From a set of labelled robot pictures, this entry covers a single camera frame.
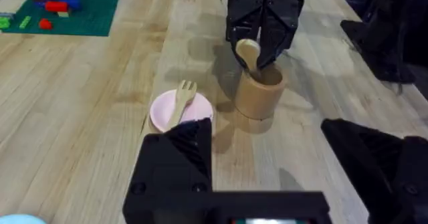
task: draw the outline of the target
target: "wooden fork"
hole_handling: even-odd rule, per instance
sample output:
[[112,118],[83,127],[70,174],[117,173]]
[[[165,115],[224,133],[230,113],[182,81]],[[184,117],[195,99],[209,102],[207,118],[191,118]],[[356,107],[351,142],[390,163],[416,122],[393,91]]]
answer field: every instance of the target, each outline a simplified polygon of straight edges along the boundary
[[183,115],[186,106],[190,104],[195,97],[196,89],[197,85],[192,81],[183,80],[180,83],[175,94],[174,112],[168,121],[167,130],[170,130],[172,127],[180,123],[181,116]]

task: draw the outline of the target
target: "light blue object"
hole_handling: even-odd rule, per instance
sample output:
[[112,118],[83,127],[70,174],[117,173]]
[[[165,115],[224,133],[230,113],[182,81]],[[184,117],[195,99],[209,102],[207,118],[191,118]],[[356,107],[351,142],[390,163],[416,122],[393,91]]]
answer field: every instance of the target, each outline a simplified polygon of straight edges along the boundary
[[46,224],[46,222],[32,215],[13,214],[0,217],[0,224]]

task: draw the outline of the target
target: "green lego brick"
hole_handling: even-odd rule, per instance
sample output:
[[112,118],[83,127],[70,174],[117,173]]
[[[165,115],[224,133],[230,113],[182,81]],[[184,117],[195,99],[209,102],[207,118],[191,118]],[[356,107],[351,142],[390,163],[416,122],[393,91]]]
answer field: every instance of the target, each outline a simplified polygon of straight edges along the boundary
[[0,29],[7,29],[10,27],[10,22],[9,21],[0,21]]
[[[57,13],[47,12],[32,0],[27,0],[15,14],[10,28],[3,29],[3,32],[108,36],[118,0],[80,1],[81,10],[72,11],[70,17],[59,17]],[[25,16],[31,16],[31,21],[25,29],[20,29],[19,24]],[[39,28],[38,23],[43,18],[52,23],[52,29]]]
[[25,29],[28,25],[28,23],[30,22],[31,17],[30,16],[25,16],[24,20],[22,20],[21,24],[19,24],[19,28],[20,29]]

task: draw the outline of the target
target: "screw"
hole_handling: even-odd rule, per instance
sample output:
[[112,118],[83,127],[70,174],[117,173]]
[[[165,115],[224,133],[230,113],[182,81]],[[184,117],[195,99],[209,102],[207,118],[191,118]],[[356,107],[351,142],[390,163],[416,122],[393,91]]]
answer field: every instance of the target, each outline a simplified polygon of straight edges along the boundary
[[146,192],[145,183],[136,183],[131,187],[131,192],[134,195],[142,195]]

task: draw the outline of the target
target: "wood grain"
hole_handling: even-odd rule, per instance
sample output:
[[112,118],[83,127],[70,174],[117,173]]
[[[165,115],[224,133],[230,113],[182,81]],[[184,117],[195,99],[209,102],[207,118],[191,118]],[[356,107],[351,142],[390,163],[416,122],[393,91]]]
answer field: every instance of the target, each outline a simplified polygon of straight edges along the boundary
[[289,80],[275,116],[248,120],[231,101],[241,70],[224,40],[226,1],[119,0],[109,37],[1,34],[0,215],[124,223],[150,102],[186,79],[216,108],[216,190],[323,191],[335,223],[365,223],[321,121],[428,137],[427,101],[374,78],[339,26],[357,18],[344,0],[306,0],[277,60]]

